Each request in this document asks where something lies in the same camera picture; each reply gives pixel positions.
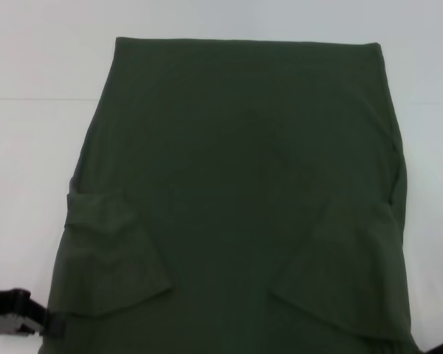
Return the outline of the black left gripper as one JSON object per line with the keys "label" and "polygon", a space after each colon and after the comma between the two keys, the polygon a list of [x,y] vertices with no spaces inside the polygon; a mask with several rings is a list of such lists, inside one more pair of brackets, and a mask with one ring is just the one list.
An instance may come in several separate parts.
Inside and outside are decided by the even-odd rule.
{"label": "black left gripper", "polygon": [[31,299],[29,291],[0,291],[0,335],[62,338],[65,332],[65,318],[51,311],[44,318],[44,307]]}

